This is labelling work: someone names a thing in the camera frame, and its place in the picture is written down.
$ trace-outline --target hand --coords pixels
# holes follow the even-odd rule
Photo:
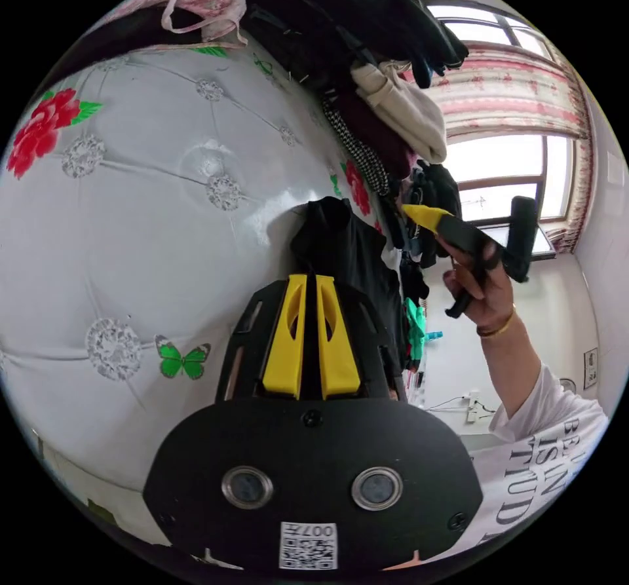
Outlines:
[[[513,313],[513,286],[505,273],[502,262],[493,270],[487,270],[485,285],[481,288],[472,275],[474,263],[470,255],[449,245],[440,236],[437,242],[452,256],[452,270],[444,273],[444,284],[454,298],[464,288],[473,296],[473,301],[465,310],[465,315],[473,321],[478,331],[489,333],[499,330]],[[490,242],[483,253],[489,259],[495,251]]]

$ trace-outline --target gold bracelet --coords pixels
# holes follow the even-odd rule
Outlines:
[[[476,333],[481,338],[493,338],[494,336],[498,336],[499,334],[502,334],[503,332],[507,331],[507,329],[509,328],[509,325],[511,325],[511,321],[513,321],[513,317],[515,316],[515,314],[516,314],[516,307],[514,305],[513,309],[511,310],[511,314],[509,314],[509,318],[506,320],[505,324],[501,328],[497,329],[496,331],[484,332],[484,331],[480,331],[477,327]]]

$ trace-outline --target yellow bracket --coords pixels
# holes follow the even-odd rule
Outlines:
[[[316,317],[323,399],[356,393],[360,377],[332,277],[316,276]],[[326,321],[331,331],[329,339]]]
[[[265,390],[299,399],[307,275],[290,275],[282,311],[262,378]],[[297,321],[295,337],[291,330]]]
[[[420,227],[430,229],[437,233],[437,226],[442,216],[452,216],[450,212],[441,207],[428,207],[427,205],[402,205],[404,213]]]

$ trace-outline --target qr code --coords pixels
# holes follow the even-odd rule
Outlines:
[[[280,534],[280,568],[336,570],[336,524],[283,521]]]

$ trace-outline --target camera lens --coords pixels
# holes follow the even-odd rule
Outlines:
[[[367,511],[382,511],[393,506],[402,495],[402,478],[389,467],[371,467],[357,475],[352,498]]]
[[[254,509],[264,506],[273,495],[271,479],[254,467],[234,467],[221,483],[223,495],[238,508]]]

